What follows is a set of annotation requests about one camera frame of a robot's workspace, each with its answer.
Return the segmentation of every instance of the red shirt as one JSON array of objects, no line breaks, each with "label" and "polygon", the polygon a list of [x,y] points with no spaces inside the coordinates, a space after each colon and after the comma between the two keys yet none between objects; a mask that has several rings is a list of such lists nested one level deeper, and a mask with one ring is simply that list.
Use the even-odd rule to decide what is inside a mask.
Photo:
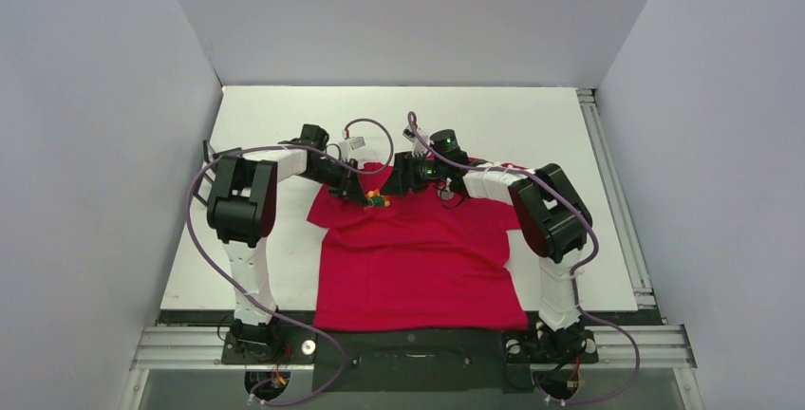
[{"label": "red shirt", "polygon": [[[365,170],[379,168],[368,163]],[[360,176],[378,190],[391,169]],[[435,189],[393,196],[365,209],[322,187],[308,221],[329,231],[322,243],[314,325],[345,331],[418,327],[524,329],[509,260],[514,209],[467,199],[445,209]],[[445,201],[453,205],[459,197]]]}]

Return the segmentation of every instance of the white table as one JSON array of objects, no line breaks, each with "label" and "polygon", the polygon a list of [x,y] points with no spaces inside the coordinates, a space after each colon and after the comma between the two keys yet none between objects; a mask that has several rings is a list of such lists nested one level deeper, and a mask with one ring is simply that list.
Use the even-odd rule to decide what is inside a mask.
[{"label": "white table", "polygon": [[[331,140],[351,119],[368,117],[392,133],[397,150],[410,148],[402,137],[406,113],[414,110],[420,127],[433,133],[456,130],[462,149],[471,156],[510,161],[539,168],[559,164],[593,218],[600,238],[598,257],[579,277],[587,310],[636,310],[632,286],[621,252],[604,186],[598,173],[587,127],[575,91],[570,88],[526,87],[228,87],[218,112],[211,144],[216,150],[254,147],[298,136],[303,123],[328,130]],[[356,124],[353,136],[366,138],[355,157],[385,161],[387,141],[371,124]],[[319,257],[326,230],[306,221],[320,185],[292,177],[279,185],[277,220],[269,236],[267,258],[271,288],[282,309],[314,310]],[[209,186],[202,187],[207,195]],[[226,254],[206,224],[205,208],[192,209],[201,244],[228,270]],[[539,310],[537,257],[520,232],[510,232],[512,274],[520,304]],[[582,256],[587,256],[590,244]],[[163,310],[234,309],[234,293],[197,253],[185,228],[178,245]]]}]

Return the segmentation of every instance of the wall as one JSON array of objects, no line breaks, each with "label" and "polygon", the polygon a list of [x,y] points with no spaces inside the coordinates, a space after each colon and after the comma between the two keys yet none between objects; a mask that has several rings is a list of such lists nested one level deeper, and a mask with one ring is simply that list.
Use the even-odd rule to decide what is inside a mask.
[{"label": "wall", "polygon": [[598,92],[709,409],[802,408],[803,0],[648,0]]},{"label": "wall", "polygon": [[0,14],[0,408],[114,408],[220,87],[176,0]]},{"label": "wall", "polygon": [[646,0],[179,0],[224,84],[596,86]]}]

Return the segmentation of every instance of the metal frame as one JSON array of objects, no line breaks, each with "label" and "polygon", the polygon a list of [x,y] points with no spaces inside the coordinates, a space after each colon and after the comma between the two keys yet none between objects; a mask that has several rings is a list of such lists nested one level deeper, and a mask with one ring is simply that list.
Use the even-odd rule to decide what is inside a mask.
[{"label": "metal frame", "polygon": [[[638,308],[656,308],[646,262],[640,249],[634,224],[629,215],[620,179],[612,165],[604,131],[598,116],[592,89],[576,90],[582,115],[587,125],[598,170],[604,184],[615,229],[621,243],[629,279],[634,288]],[[702,397],[693,369],[696,362],[682,326],[626,326],[625,329],[638,343],[641,367],[673,369],[679,385],[684,408],[703,410]],[[590,327],[595,333],[600,362],[587,364],[589,368],[631,368],[634,351],[631,344],[616,330],[605,326]],[[146,328],[140,338],[129,379],[121,402],[121,410],[140,407],[142,391],[148,372],[156,369],[171,370],[263,370],[274,364],[231,365],[220,362],[223,341],[214,327],[156,326]],[[313,365],[283,365],[284,370],[312,370]],[[544,365],[533,364],[533,369]]]}]

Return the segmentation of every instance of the red t-shirt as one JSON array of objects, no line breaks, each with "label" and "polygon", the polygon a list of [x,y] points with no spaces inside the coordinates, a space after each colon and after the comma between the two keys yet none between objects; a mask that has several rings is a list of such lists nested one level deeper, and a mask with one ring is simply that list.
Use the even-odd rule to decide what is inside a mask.
[{"label": "red t-shirt", "polygon": [[[367,163],[365,170],[379,168]],[[391,169],[360,176],[379,190]],[[345,331],[418,327],[524,329],[509,260],[514,209],[467,199],[444,209],[434,189],[365,209],[322,187],[308,221],[329,231],[322,243],[314,325]],[[446,204],[458,202],[458,196]]]}]

